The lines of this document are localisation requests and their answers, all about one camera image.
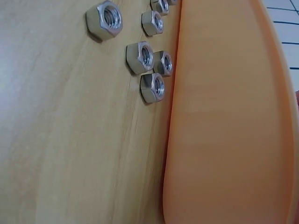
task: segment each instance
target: wood grain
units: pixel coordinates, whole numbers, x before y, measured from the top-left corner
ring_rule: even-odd
[[[96,0],[0,1],[0,223],[162,224],[161,181],[173,78],[145,105],[125,47],[175,57],[179,6],[147,38],[149,0],[114,0],[124,28],[92,40]]]

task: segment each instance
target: tile grout line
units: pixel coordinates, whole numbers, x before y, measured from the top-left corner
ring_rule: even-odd
[[[275,7],[267,7],[268,9],[278,9],[278,10],[285,10],[285,11],[292,11],[292,12],[298,12],[294,9],[287,9],[287,8],[275,8]]]
[[[273,21],[273,23],[283,23],[283,24],[290,24],[290,25],[299,25],[299,23],[295,23],[295,22],[283,22],[283,21]]]
[[[292,0],[290,0],[290,2],[291,2],[291,4],[293,5],[294,9],[296,10],[297,14],[299,15],[299,12],[297,11],[297,9],[296,9],[294,3],[292,2]]]
[[[282,44],[293,44],[293,45],[299,45],[299,43],[295,43],[295,42],[281,42]]]

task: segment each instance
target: white tile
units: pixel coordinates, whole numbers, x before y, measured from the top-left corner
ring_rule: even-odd
[[[281,42],[299,42],[299,25],[274,23]]]
[[[289,67],[299,67],[299,45],[283,44],[285,58]]]
[[[286,11],[268,8],[268,13],[273,21],[299,23],[299,15],[294,11]]]
[[[295,91],[299,90],[299,70],[290,70],[291,80]]]
[[[263,0],[266,7],[294,9],[290,0]]]
[[[296,7],[297,10],[299,10],[299,0],[292,0],[294,6]]]

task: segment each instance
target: orange curved edge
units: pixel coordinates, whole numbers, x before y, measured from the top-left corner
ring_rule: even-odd
[[[298,107],[284,54],[262,3],[259,0],[242,2],[238,0],[184,1],[177,59],[169,147],[164,179],[163,204],[166,224],[181,224],[186,221],[189,223],[204,221],[207,224],[220,220],[222,223],[234,223],[234,221],[240,221],[245,217],[248,223],[271,222],[292,224],[299,198]],[[244,69],[232,66],[230,62],[240,64]],[[237,72],[242,75],[240,71],[248,73],[247,76],[244,76],[244,80],[239,79]],[[218,73],[222,73],[226,78],[223,79],[222,76],[217,75]],[[253,91],[256,91],[256,93],[252,93],[246,87],[254,87],[255,82],[257,86]],[[233,91],[225,85],[232,85],[231,87],[236,88],[236,90]],[[255,102],[250,101],[252,97],[256,98]],[[269,144],[269,147],[273,147],[273,155],[267,154],[268,157],[265,157],[263,160],[260,157],[260,152],[254,150],[254,147],[258,147],[259,145],[235,139],[238,142],[238,146],[244,144],[244,148],[247,147],[246,149],[252,149],[254,152],[252,153],[253,155],[244,153],[248,157],[247,161],[246,159],[244,161],[233,161],[230,157],[234,157],[236,154],[239,157],[244,155],[238,152],[234,154],[231,148],[225,148],[227,146],[235,147],[236,145],[231,145],[231,143],[226,141],[227,139],[221,139],[217,136],[214,136],[216,142],[214,147],[209,147],[209,150],[212,152],[207,151],[206,154],[202,153],[205,150],[202,147],[202,142],[206,144],[205,146],[213,143],[213,137],[209,136],[206,132],[210,133],[210,135],[211,133],[217,135],[221,133],[217,128],[221,127],[221,125],[227,125],[227,123],[221,120],[225,119],[225,116],[223,116],[224,112],[231,112],[234,114],[235,119],[239,119],[241,116],[232,111],[231,108],[239,105],[240,108],[236,109],[248,113],[241,108],[242,106],[247,107],[248,104],[252,107],[261,107],[261,111],[269,111],[268,108],[263,107],[262,100],[268,100],[269,108],[273,111],[269,114],[269,118],[264,118],[265,121],[262,119],[256,119],[256,121],[268,124],[269,126],[272,124],[273,127],[267,129],[262,125],[255,126],[260,129],[256,130],[256,133],[259,134],[260,131],[271,132],[271,129],[278,128],[271,132],[271,137],[274,137],[274,139],[272,144]],[[211,101],[218,102],[222,107],[211,104]],[[195,118],[191,117],[193,115],[192,112],[197,112]],[[198,122],[200,119],[211,118],[216,119],[219,124],[213,120]],[[205,129],[214,128],[213,132],[209,132],[209,130],[205,131],[198,124],[205,126]],[[227,131],[236,134],[232,128]],[[229,136],[229,134],[222,134],[226,138]],[[267,144],[262,139],[257,138],[256,140],[261,141],[264,144],[263,146]],[[214,152],[222,153],[215,150],[215,147],[222,147],[228,151],[222,155],[222,160],[213,154]],[[207,159],[210,158],[210,162],[216,162],[214,167],[217,167],[218,163],[223,170],[213,170],[213,166],[210,166],[208,163],[204,164],[205,161],[202,160],[202,156],[206,156]],[[269,192],[274,193],[275,190],[281,189],[282,194],[276,196],[277,199],[271,199],[271,194],[262,186],[260,189],[252,190],[252,188],[257,188],[258,184],[247,182],[247,179],[242,179],[242,177],[238,176],[241,174],[238,173],[238,167],[230,167],[230,164],[223,162],[224,159],[239,166],[239,172],[243,172],[248,167],[251,167],[254,162],[264,161],[267,166],[260,165],[260,168],[266,169],[272,167],[272,169],[260,170],[260,173],[256,174],[256,176],[250,175],[248,178],[257,180],[258,177],[263,176],[262,174],[269,174],[267,177],[264,177],[266,178],[265,185],[269,188],[274,188],[274,190],[269,189]],[[206,169],[207,172],[203,172],[200,170],[201,168]],[[230,184],[226,184],[228,176],[225,175],[229,173],[228,171],[238,176],[243,182],[232,179]],[[200,183],[200,181],[211,181],[213,178],[215,182],[218,181],[223,185],[215,186],[211,182],[209,186]],[[190,183],[195,183],[199,187],[193,189]],[[250,194],[246,195],[242,192],[242,188],[238,188],[238,184],[240,186],[244,184],[243,190],[250,192]],[[231,189],[227,189],[227,191],[219,194],[218,191],[221,187],[235,188],[237,193],[231,191]],[[209,190],[214,190],[215,194],[211,194]],[[227,201],[226,203],[225,198],[231,198],[232,201]],[[281,204],[272,206],[271,203],[268,204],[267,200],[272,203]],[[250,212],[248,213],[240,209],[241,204],[247,209],[250,208],[253,210],[253,206],[255,206],[255,209],[262,211],[256,210],[255,214],[250,214]]]
[[[274,69],[273,73],[276,73],[276,78],[279,82],[283,83],[284,89],[281,91],[281,95],[284,95],[282,100],[285,103],[285,107],[289,109],[288,114],[291,115],[288,121],[287,129],[290,130],[290,147],[294,149],[293,160],[291,165],[293,166],[293,187],[292,195],[290,198],[290,207],[286,223],[293,224],[296,211],[298,209],[299,201],[299,118],[298,118],[298,105],[296,104],[296,95],[292,87],[290,79],[290,72],[287,66],[285,56],[282,50],[280,41],[278,40],[275,29],[272,25],[272,21],[269,18],[266,8],[260,0],[251,0],[252,7],[256,12],[256,17],[260,21],[261,30],[264,30],[265,44],[269,49],[269,58],[271,59]]]

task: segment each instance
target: orange object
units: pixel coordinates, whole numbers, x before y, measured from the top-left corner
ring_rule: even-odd
[[[298,106],[259,0],[186,0],[164,180],[166,224],[293,223]]]

